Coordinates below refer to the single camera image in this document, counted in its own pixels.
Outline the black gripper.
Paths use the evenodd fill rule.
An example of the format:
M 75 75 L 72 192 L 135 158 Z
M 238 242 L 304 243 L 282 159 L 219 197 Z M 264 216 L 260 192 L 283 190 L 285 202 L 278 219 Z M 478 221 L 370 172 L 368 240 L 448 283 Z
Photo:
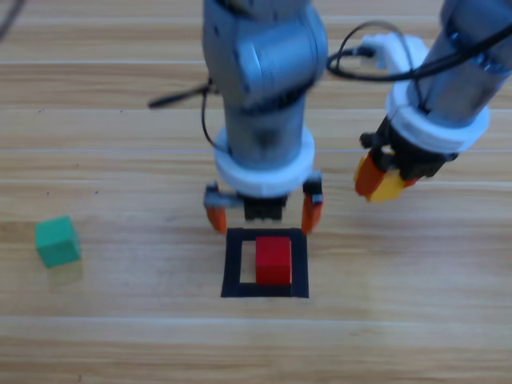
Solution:
M 323 190 L 322 174 L 314 171 L 303 183 L 304 201 L 302 207 L 302 232 L 310 234 L 322 216 Z M 282 219 L 282 211 L 286 206 L 288 196 L 277 198 L 250 198 L 241 193 L 224 194 L 216 182 L 209 184 L 204 193 L 206 216 L 215 231 L 225 234 L 227 231 L 226 208 L 242 207 L 245 220 L 253 221 Z
M 442 154 L 424 150 L 401 136 L 388 117 L 375 132 L 361 134 L 359 141 L 369 154 L 363 156 L 354 173 L 354 189 L 359 196 L 372 200 L 387 171 L 399 170 L 403 188 L 412 187 L 420 178 L 432 178 L 458 153 Z

